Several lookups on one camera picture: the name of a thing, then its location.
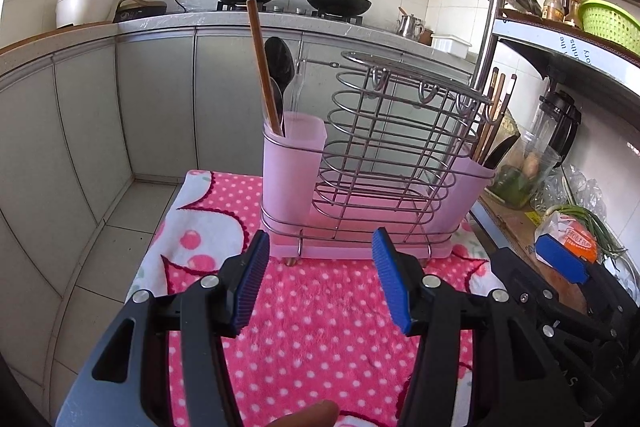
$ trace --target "finger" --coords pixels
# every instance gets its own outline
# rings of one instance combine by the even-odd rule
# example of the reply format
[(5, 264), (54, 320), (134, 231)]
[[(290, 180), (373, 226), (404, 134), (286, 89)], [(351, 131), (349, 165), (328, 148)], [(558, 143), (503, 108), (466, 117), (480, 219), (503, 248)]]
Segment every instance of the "finger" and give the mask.
[(271, 422), (267, 427), (334, 427), (340, 408), (331, 400), (322, 400), (293, 414)]

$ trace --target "wall shelf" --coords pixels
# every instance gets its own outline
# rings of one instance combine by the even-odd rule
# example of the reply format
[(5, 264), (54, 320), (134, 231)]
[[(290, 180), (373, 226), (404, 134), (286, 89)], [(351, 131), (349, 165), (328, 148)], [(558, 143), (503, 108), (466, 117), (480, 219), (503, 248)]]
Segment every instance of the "wall shelf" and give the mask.
[(503, 10), (498, 40), (538, 73), (593, 100), (640, 130), (640, 57), (576, 28)]

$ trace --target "metal pitcher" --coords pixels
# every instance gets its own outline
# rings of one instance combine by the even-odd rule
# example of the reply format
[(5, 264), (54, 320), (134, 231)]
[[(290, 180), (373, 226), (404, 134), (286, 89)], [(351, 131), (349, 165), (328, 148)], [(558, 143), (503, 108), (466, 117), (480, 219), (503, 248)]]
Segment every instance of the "metal pitcher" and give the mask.
[(423, 29), (424, 23), (421, 19), (415, 17), (414, 14), (402, 15), (398, 20), (396, 34), (416, 41)]

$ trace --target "orange food package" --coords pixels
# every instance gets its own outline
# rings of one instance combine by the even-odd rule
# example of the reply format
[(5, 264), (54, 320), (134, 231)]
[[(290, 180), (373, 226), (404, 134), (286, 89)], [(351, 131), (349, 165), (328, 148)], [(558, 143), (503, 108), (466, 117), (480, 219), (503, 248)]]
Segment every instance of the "orange food package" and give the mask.
[(576, 257), (584, 257), (589, 263), (598, 259), (598, 245), (591, 232), (573, 216), (556, 211), (536, 229), (536, 240), (548, 233)]

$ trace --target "green plastic basket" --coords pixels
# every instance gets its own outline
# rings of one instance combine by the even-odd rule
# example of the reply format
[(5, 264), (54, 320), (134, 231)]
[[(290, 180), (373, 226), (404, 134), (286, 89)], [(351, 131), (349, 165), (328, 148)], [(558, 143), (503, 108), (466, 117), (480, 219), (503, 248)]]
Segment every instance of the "green plastic basket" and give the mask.
[(640, 55), (640, 23), (621, 7), (606, 1), (588, 0), (580, 4), (578, 16), (587, 33)]

